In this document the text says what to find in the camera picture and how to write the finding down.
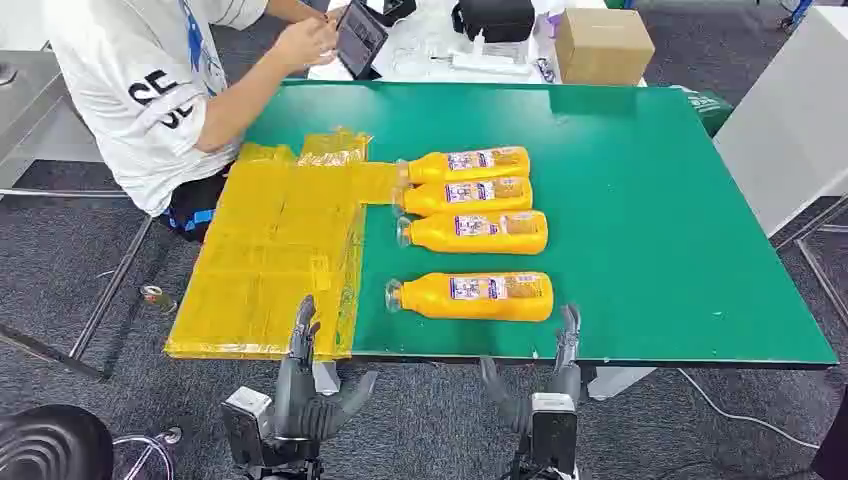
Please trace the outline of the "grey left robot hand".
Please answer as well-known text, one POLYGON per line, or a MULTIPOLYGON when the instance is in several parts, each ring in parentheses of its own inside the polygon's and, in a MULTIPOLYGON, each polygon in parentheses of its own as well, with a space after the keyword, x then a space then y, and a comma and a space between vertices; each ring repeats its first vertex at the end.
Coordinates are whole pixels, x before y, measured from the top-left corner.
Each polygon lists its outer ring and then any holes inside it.
POLYGON ((315 314, 314 297, 308 294, 298 305, 289 352, 281 358, 276 381, 273 425, 280 439, 321 442, 335 437, 372 397, 378 378, 376 371, 366 372, 353 391, 336 400, 317 393, 313 352, 320 324, 312 321, 315 314))

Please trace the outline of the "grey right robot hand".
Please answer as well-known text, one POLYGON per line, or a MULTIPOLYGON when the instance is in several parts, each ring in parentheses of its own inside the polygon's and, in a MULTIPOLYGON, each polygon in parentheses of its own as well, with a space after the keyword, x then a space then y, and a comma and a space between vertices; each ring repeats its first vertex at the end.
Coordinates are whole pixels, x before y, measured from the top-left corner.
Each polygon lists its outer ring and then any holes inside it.
POLYGON ((580 314, 573 303, 563 309, 564 326, 557 331, 557 348, 552 377, 546 391, 536 392, 525 399, 507 393, 497 373, 495 361, 489 356, 480 358, 482 381, 489 397, 509 428, 522 435, 531 435, 533 415, 575 415, 581 394, 581 369, 576 361, 580 333, 580 314))

